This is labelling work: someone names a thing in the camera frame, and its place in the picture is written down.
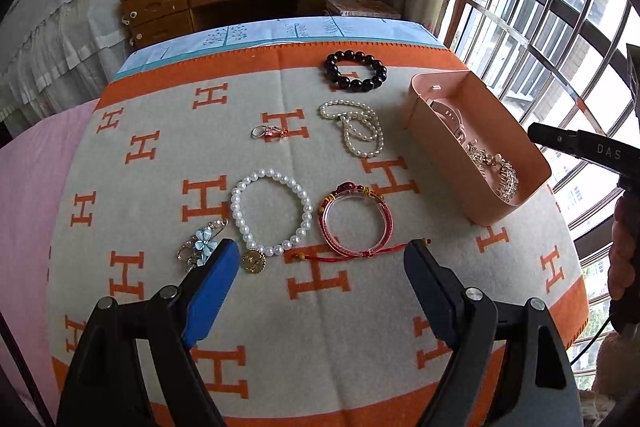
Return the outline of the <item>person right hand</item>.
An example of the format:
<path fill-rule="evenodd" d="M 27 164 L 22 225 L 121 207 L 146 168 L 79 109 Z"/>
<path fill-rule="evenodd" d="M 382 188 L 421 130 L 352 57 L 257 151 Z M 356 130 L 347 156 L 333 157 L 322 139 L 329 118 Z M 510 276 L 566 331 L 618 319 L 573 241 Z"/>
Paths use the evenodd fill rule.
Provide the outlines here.
<path fill-rule="evenodd" d="M 631 263 L 636 249 L 634 234 L 629 231 L 625 220 L 631 205 L 624 196 L 617 199 L 612 224 L 612 246 L 608 257 L 610 269 L 608 269 L 608 293 L 613 301 L 620 300 L 636 279 L 636 270 Z"/>

